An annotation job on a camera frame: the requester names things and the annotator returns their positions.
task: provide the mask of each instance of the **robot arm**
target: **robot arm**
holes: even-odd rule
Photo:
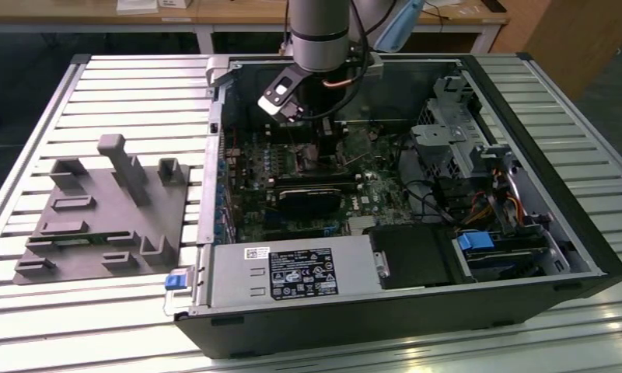
[[[423,4],[424,0],[289,0],[295,64],[284,69],[257,101],[264,111],[280,121],[316,120],[335,113],[351,101],[359,86],[329,108],[323,108],[325,100],[315,103],[308,99],[309,102],[300,103],[295,99],[300,86],[307,86],[309,92],[301,96],[308,98],[321,95],[321,88],[336,89],[359,84],[368,67],[368,47],[386,52],[400,49],[415,27]],[[349,39],[361,43],[360,70],[353,78],[331,83],[327,77],[345,67]]]

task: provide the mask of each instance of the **motherboard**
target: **motherboard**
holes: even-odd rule
[[[375,225],[411,222],[392,166],[399,135],[343,124],[336,155],[320,159],[300,131],[292,124],[228,136],[236,242],[360,235]]]

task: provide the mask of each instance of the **white label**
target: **white label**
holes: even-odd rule
[[[68,239],[66,241],[53,241],[58,246],[72,246],[72,245],[89,245],[90,242],[86,239]]]
[[[162,22],[190,22],[190,18],[161,18]]]
[[[268,247],[247,247],[244,249],[244,259],[267,259],[269,255]]]

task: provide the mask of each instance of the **floor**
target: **floor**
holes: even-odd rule
[[[277,37],[247,45],[265,44],[273,52]],[[229,50],[237,42],[228,37],[216,44]],[[197,53],[190,34],[0,34],[0,186],[73,54],[184,53]],[[577,105],[622,154],[622,48]]]

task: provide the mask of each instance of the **power supply label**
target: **power supply label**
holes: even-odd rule
[[[275,301],[339,294],[332,249],[269,252],[269,284]]]

